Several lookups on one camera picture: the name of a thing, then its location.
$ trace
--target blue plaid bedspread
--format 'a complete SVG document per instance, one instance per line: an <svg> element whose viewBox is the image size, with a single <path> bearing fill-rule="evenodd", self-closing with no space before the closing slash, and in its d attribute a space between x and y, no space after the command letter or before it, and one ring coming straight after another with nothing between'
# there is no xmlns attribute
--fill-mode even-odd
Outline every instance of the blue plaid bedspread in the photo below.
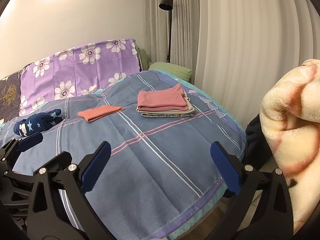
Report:
<svg viewBox="0 0 320 240"><path fill-rule="evenodd" d="M163 90L181 80L145 71L81 97L52 101L39 112L61 109L64 120L43 132L43 142L22 153L14 171L33 171L62 151L73 163L93 153L102 141L112 156L86 197L118 239L175 239L195 224L223 195L226 186L210 157L219 141L228 153L243 157L245 134L222 107L199 89L182 83L195 108L188 118L144 118L136 112L139 91ZM101 105L125 110L87 123L78 111ZM0 131L0 145L12 138L16 117ZM80 228L67 195L63 204L73 226Z"/></svg>

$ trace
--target fluffy cream blanket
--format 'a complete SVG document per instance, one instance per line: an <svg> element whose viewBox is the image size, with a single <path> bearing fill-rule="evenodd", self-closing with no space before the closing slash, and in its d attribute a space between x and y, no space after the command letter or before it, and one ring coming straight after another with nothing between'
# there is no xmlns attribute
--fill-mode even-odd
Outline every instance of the fluffy cream blanket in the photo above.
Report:
<svg viewBox="0 0 320 240"><path fill-rule="evenodd" d="M294 232L320 199L320 60L306 60L265 95L261 128L289 186Z"/></svg>

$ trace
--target blue gripper pad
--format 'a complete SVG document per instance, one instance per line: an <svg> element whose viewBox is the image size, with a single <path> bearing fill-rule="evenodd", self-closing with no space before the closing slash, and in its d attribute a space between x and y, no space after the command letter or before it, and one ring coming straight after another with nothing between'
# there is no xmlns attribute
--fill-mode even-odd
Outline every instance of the blue gripper pad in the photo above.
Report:
<svg viewBox="0 0 320 240"><path fill-rule="evenodd" d="M33 146L41 143L43 140L43 135L40 132L34 133L24 139L20 140L18 143L17 150L20 152L25 152L26 150L32 148Z"/></svg>
<svg viewBox="0 0 320 240"><path fill-rule="evenodd" d="M219 142L214 142L211 144L210 153L211 158L226 182L228 189L234 192L236 195L239 195L242 188L242 176L241 171L239 170L239 167L242 165L241 162L236 156L229 155ZM231 163L230 159L232 159L235 164L239 165L236 165L235 167Z"/></svg>
<svg viewBox="0 0 320 240"><path fill-rule="evenodd" d="M104 141L95 151L93 159L81 174L81 191L91 191L111 156L110 143Z"/></svg>

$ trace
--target folded pink cloth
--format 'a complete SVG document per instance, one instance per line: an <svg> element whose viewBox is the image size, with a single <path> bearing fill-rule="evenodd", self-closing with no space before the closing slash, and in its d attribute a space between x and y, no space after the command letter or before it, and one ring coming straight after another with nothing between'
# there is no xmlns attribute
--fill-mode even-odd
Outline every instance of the folded pink cloth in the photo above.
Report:
<svg viewBox="0 0 320 240"><path fill-rule="evenodd" d="M87 122L93 122L95 120L98 120L99 118L102 118L108 114L113 114L119 111L124 110L121 106L99 106L96 108L89 108L84 111L79 111L78 116L83 117L86 119Z"/></svg>
<svg viewBox="0 0 320 240"><path fill-rule="evenodd" d="M184 92L181 84L159 91L140 91L138 94L138 110L142 111L168 111L188 110L183 98Z"/></svg>

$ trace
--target black floor lamp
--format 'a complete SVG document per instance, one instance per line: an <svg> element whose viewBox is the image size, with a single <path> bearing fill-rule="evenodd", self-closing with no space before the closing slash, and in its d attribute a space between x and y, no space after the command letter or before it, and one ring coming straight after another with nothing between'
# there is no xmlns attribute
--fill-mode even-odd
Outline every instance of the black floor lamp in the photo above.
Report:
<svg viewBox="0 0 320 240"><path fill-rule="evenodd" d="M165 10L165 11L169 11L170 32L169 32L169 46L168 46L167 62L170 63L173 0L162 0L161 3L159 4L159 8L162 10Z"/></svg>

